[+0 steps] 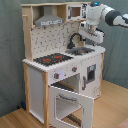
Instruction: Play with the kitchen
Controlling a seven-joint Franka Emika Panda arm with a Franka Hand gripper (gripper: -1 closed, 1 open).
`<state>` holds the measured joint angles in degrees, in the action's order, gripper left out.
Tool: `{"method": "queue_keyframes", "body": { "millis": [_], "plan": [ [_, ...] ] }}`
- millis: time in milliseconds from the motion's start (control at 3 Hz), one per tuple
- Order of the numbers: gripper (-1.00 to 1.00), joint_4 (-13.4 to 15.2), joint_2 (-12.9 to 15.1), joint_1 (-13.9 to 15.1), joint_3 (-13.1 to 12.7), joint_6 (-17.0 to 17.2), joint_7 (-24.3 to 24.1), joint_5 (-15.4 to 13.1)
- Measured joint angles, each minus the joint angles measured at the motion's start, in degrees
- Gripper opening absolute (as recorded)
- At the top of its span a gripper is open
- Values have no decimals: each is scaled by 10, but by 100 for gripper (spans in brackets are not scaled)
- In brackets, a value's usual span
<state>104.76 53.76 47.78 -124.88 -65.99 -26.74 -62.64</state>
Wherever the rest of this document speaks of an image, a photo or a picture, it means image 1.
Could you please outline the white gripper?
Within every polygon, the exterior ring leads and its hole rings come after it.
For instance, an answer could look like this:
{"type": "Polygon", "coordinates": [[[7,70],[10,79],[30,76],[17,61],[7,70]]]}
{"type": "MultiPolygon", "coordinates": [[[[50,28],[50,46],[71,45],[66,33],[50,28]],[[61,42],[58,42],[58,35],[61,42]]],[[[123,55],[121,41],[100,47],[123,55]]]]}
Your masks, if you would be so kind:
{"type": "Polygon", "coordinates": [[[85,21],[80,23],[79,34],[95,43],[103,42],[104,33],[97,30],[96,26],[89,26],[85,21]]]}

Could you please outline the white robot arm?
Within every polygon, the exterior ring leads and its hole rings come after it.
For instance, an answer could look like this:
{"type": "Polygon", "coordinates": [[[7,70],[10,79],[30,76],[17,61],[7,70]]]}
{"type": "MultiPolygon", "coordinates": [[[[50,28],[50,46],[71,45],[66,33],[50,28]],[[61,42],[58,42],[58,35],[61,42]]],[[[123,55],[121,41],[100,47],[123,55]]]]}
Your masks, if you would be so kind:
{"type": "Polygon", "coordinates": [[[106,22],[109,26],[128,28],[128,14],[122,15],[107,5],[92,2],[86,8],[86,20],[80,23],[79,34],[95,43],[102,43],[104,33],[98,29],[100,21],[106,22]]]}

